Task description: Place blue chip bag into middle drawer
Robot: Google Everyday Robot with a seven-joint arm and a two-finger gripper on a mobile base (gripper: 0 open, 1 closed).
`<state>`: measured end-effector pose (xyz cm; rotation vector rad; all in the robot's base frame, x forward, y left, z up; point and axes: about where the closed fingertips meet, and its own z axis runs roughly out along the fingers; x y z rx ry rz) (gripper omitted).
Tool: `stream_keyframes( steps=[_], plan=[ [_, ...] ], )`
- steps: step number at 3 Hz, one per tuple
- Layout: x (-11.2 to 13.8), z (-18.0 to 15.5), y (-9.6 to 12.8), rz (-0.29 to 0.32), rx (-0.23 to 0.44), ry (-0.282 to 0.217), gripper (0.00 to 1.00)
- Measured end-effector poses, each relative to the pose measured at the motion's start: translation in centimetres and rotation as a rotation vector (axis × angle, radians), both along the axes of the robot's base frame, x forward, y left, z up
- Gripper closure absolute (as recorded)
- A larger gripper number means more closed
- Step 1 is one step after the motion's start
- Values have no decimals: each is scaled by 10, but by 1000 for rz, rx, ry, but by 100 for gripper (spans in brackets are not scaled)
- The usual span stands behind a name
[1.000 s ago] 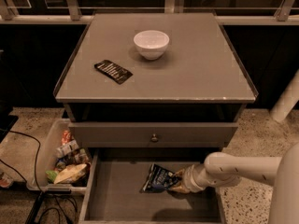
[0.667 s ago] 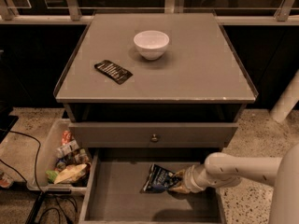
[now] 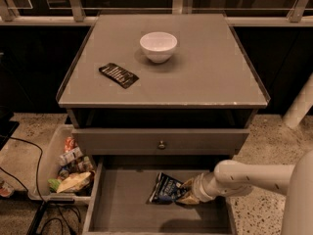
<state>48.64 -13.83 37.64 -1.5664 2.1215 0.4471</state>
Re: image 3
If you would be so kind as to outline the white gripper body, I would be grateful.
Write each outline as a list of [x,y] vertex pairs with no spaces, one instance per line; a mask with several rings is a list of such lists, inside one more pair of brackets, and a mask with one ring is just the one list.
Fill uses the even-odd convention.
[[192,193],[201,202],[206,203],[215,199],[212,185],[213,173],[201,173],[194,177]]

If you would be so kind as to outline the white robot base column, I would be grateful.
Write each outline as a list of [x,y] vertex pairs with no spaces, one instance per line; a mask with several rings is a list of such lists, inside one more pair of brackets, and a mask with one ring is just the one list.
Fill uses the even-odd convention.
[[289,128],[296,128],[313,107],[313,73],[293,100],[283,116],[283,122]]

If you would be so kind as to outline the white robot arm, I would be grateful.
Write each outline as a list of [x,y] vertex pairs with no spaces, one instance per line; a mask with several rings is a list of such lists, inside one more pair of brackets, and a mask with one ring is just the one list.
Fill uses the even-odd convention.
[[244,196],[251,187],[286,196],[281,235],[313,235],[313,152],[305,153],[296,164],[243,164],[219,162],[187,180],[187,190],[178,202],[197,205],[216,197]]

